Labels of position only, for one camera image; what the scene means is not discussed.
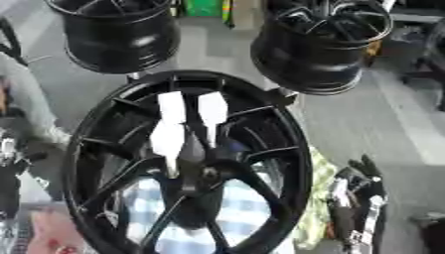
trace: green cloth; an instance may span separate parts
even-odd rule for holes
[[[325,236],[326,225],[330,221],[326,200],[338,171],[316,148],[311,147],[310,150],[314,168],[312,192],[306,210],[293,232],[296,246],[306,250],[315,248]]]
[[[223,13],[222,0],[187,0],[188,16],[220,17]]]

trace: wheel spoke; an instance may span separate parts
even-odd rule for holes
[[[159,3],[158,1],[152,1],[154,4],[155,4],[155,6],[160,6],[162,3]]]
[[[120,14],[125,14],[125,10],[120,6],[119,3],[116,3],[114,0],[110,0],[110,2],[113,4],[114,8],[116,8],[117,11],[120,12]]]
[[[184,195],[180,196],[170,207],[164,210],[164,212],[155,221],[150,231],[145,235],[144,239],[142,239],[141,244],[139,245],[135,254],[152,253],[155,251],[156,243],[158,242],[159,237],[172,221],[173,215],[185,199],[186,197]]]
[[[111,141],[94,138],[82,138],[80,142],[83,145],[89,145],[95,148],[104,149],[106,152],[128,161],[133,159],[133,155],[128,152],[122,145]]]
[[[207,227],[209,228],[209,232],[211,233],[212,237],[214,238],[215,244],[217,245],[217,253],[227,253],[230,249],[230,245],[228,245],[227,239],[225,239],[223,231],[221,230],[217,222],[213,219],[209,220],[207,222]]]
[[[145,108],[131,100],[122,99],[122,98],[113,98],[113,101],[116,104],[117,108],[120,108],[123,111],[131,111],[136,114],[146,116],[149,118],[155,118],[155,119],[160,118],[158,112],[154,112],[154,111],[152,111],[148,108]]]
[[[231,128],[236,126],[237,124],[244,121],[244,118],[232,120],[229,122],[224,123],[221,128],[219,129],[219,137],[224,138],[224,141],[228,140]]]
[[[357,16],[369,16],[369,17],[379,17],[384,18],[384,15],[378,12],[366,12],[366,11],[358,11],[354,13]]]
[[[122,191],[131,184],[138,176],[148,176],[157,179],[160,176],[159,170],[152,170],[150,172],[143,172],[150,168],[161,168],[162,158],[143,159],[138,162],[130,162],[128,165],[122,167],[116,176],[101,187],[92,197],[87,199],[79,206],[80,210],[101,212],[106,200],[110,198],[116,191]]]
[[[309,10],[307,7],[299,6],[280,13],[277,18],[282,19],[294,17],[302,18],[305,22],[311,22],[314,18],[314,15],[312,14],[312,11]]]
[[[350,32],[348,32],[341,23],[338,23],[336,21],[330,21],[329,24],[331,24],[337,32],[339,32],[345,39],[349,41],[356,41],[357,39],[354,38],[353,35],[351,35]]]
[[[293,147],[284,147],[284,148],[260,151],[260,152],[248,154],[245,157],[245,159],[250,164],[255,164],[257,162],[265,161],[267,159],[274,159],[276,157],[285,157],[288,155],[292,155],[292,153],[298,148],[299,148],[298,146],[293,146]]]
[[[252,109],[247,109],[247,110],[244,110],[244,111],[235,112],[235,113],[232,113],[228,117],[228,121],[227,122],[234,121],[234,120],[236,120],[236,119],[238,119],[240,117],[250,116],[252,114],[264,113],[264,112],[269,111],[271,109],[273,109],[273,105],[267,105],[267,106],[263,106],[263,107],[255,107],[255,108],[252,108]]]
[[[123,201],[122,192],[119,192],[119,204],[118,204],[118,219],[117,219],[117,226],[116,226],[116,233],[119,235],[119,237],[125,237],[128,226],[130,224],[130,211],[128,210],[128,207],[126,206],[125,202]]]
[[[368,30],[370,30],[371,32],[375,33],[376,35],[380,34],[380,31],[373,25],[371,25],[370,23],[368,23],[367,21],[365,21],[362,17],[358,16],[358,15],[354,15],[354,14],[345,14],[342,15],[345,19],[351,20],[353,22],[355,22],[356,24],[367,28]]]
[[[90,2],[86,2],[81,5],[75,12],[78,14],[85,14],[87,11],[91,10],[94,5],[96,5],[100,0],[93,0]]]
[[[244,182],[264,197],[269,204],[272,217],[279,218],[288,215],[287,206],[251,167],[236,163],[231,165],[231,170],[235,179]]]
[[[319,21],[319,22],[315,23],[310,29],[308,29],[306,31],[306,35],[311,34],[314,30],[320,28],[321,26],[325,25],[326,23],[327,23],[326,20],[322,20],[322,21]]]

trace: green box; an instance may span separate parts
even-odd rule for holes
[[[220,17],[223,13],[222,0],[187,0],[187,15],[199,17]]]

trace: white foam plug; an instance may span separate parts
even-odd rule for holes
[[[172,91],[158,95],[161,118],[166,123],[179,124],[186,122],[186,103],[181,91]]]
[[[186,106],[181,91],[158,95],[161,120],[150,136],[153,152],[164,156],[170,178],[178,176],[176,160],[185,143]]]
[[[217,146],[218,125],[227,121],[227,102],[218,91],[204,94],[199,98],[199,111],[207,127],[209,143],[214,148]]]
[[[169,178],[176,178],[179,174],[176,160],[185,142],[184,126],[161,120],[153,130],[150,142],[153,152],[165,157]]]

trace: rim lip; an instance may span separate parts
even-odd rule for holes
[[[307,40],[312,40],[314,41],[314,43],[321,43],[321,44],[328,44],[328,45],[338,45],[338,46],[343,46],[343,47],[357,47],[357,46],[366,46],[372,42],[378,41],[383,39],[384,37],[386,37],[393,28],[393,20],[391,19],[389,13],[378,3],[374,2],[374,1],[368,1],[368,0],[356,0],[356,1],[351,1],[351,0],[341,0],[339,2],[337,2],[333,8],[336,9],[338,7],[340,7],[341,5],[347,5],[349,4],[360,4],[360,3],[367,3],[370,4],[374,7],[376,7],[376,9],[379,9],[381,11],[381,14],[385,17],[386,20],[389,21],[389,24],[387,24],[385,30],[383,32],[380,33],[380,35],[376,36],[376,37],[372,37],[369,39],[365,39],[365,40],[358,40],[358,41],[354,41],[354,42],[348,42],[348,41],[339,41],[339,40],[329,40],[329,39],[321,39],[318,37],[314,37],[314,36],[310,36],[310,35],[306,35],[303,33],[299,33],[299,32],[295,32],[291,27],[289,27],[288,25],[286,25],[284,22],[282,22],[281,20],[278,19],[278,15],[277,13],[273,13],[268,9],[267,6],[267,2],[268,0],[263,0],[263,8],[265,10],[266,13],[266,21],[265,22],[271,22],[276,24],[278,27],[280,27],[281,29],[284,29],[285,31],[287,31],[288,33],[292,34],[292,35],[296,35],[296,36],[301,36],[303,38],[306,38]]]
[[[241,90],[249,90],[253,91],[255,94],[253,94],[253,97],[258,97],[262,99],[268,99],[268,96],[266,95],[266,92],[261,90],[260,88],[254,86],[253,84],[240,79],[238,77],[234,77],[231,75],[223,74],[220,72],[214,72],[214,71],[207,71],[207,70],[173,70],[173,71],[164,71],[164,72],[158,72],[153,75],[146,75],[143,78],[139,79],[136,82],[129,83],[114,92],[112,92],[110,95],[108,95],[106,98],[104,98],[95,108],[93,108],[88,115],[82,120],[79,127],[77,127],[76,131],[73,134],[73,137],[70,141],[69,147],[67,149],[64,163],[63,163],[63,169],[62,169],[62,181],[63,181],[63,191],[65,196],[65,201],[68,205],[70,214],[74,220],[74,224],[77,228],[77,230],[82,234],[82,236],[87,240],[87,242],[94,247],[96,250],[99,251],[99,253],[107,253],[107,254],[125,254],[122,250],[118,249],[117,246],[112,246],[111,243],[104,241],[104,239],[94,232],[92,229],[94,227],[88,225],[86,223],[86,220],[84,216],[81,214],[81,211],[77,209],[77,198],[76,193],[73,191],[74,181],[76,177],[76,159],[78,158],[79,154],[79,141],[81,138],[81,134],[85,131],[88,131],[97,121],[97,116],[102,115],[104,112],[108,111],[108,105],[111,102],[111,98],[116,97],[118,95],[124,95],[125,93],[130,93],[131,90],[136,90],[141,87],[147,87],[152,84],[157,84],[159,80],[165,80],[162,77],[169,77],[171,75],[197,75],[197,76],[220,76],[224,78],[228,78],[231,80],[236,81],[238,84],[242,84]],[[295,212],[292,214],[293,216],[290,217],[290,220],[294,221],[295,224],[300,219],[301,215],[304,212],[304,209],[306,207],[307,201],[309,199],[309,195],[311,192],[311,185],[312,185],[312,161],[310,157],[309,152],[309,146],[306,142],[305,136],[295,119],[292,117],[290,112],[288,112],[283,106],[277,104],[276,109],[281,115],[278,115],[278,117],[281,118],[281,122],[283,122],[285,125],[285,129],[289,129],[293,131],[293,133],[290,133],[292,136],[293,141],[297,142],[301,148],[297,150],[296,153],[300,155],[300,168],[301,170],[298,171],[298,181],[297,183],[299,185],[299,192],[297,195],[293,196],[298,199],[298,201],[294,204],[294,210]],[[264,226],[267,224],[270,224],[269,222],[270,218],[261,226],[256,232],[251,234],[248,238],[252,238],[256,233],[258,233]],[[260,246],[262,248],[258,248],[255,246],[255,244],[247,243],[246,240],[240,242],[236,246],[231,247],[231,249],[236,253],[269,253],[272,251],[276,246],[279,245],[279,243],[284,240],[284,238],[292,231],[295,224],[287,223],[285,226],[282,227],[280,232],[277,232],[274,235],[270,235],[269,238],[271,238],[271,242],[276,244],[270,244],[270,246]]]
[[[160,64],[165,63],[170,58],[172,58],[177,53],[178,48],[181,44],[181,37],[179,35],[179,31],[176,28],[175,28],[174,37],[175,37],[175,39],[171,43],[170,51],[168,51],[164,55],[159,55],[159,56],[156,55],[155,58],[152,58],[152,60],[150,62],[139,64],[138,67],[135,68],[134,71],[132,71],[132,72],[144,71],[144,70],[147,70],[150,68],[154,68]],[[105,67],[100,67],[99,64],[86,63],[73,54],[73,52],[70,50],[68,43],[66,43],[66,45],[65,45],[65,52],[67,53],[67,56],[69,57],[69,59],[71,61],[73,61],[75,64],[79,65],[80,67],[82,67],[84,69],[88,69],[90,71],[94,71],[97,73],[108,73],[108,74],[128,74],[129,73],[128,71],[124,71],[123,68],[117,68],[117,67],[116,68],[105,68]]]
[[[263,64],[263,62],[258,58],[255,52],[258,52],[256,41],[253,42],[250,47],[250,58],[252,59],[253,65],[255,65],[255,67],[259,70],[259,72],[261,72],[261,74],[263,74],[273,82],[277,83],[279,86],[286,87],[288,89],[304,94],[329,96],[347,92],[357,86],[364,72],[362,69],[360,69],[354,78],[342,85],[326,84],[332,85],[332,88],[320,88],[316,85],[310,85],[310,83],[296,84],[295,81],[292,81],[291,79],[286,77],[281,77],[279,74],[274,73],[274,71],[268,68],[267,65]]]
[[[159,6],[156,6],[155,8],[151,8],[148,10],[138,11],[138,12],[131,12],[125,15],[107,15],[107,16],[95,16],[95,15],[85,15],[82,13],[77,13],[74,11],[69,11],[65,8],[62,8],[57,3],[55,3],[55,0],[45,0],[45,2],[55,11],[72,17],[79,17],[79,18],[86,18],[86,19],[97,19],[97,20],[120,20],[120,19],[131,19],[131,18],[150,18],[153,15],[156,15],[157,13],[161,11],[168,10],[170,11],[170,5],[171,2],[169,0],[163,0],[164,2],[160,4]]]

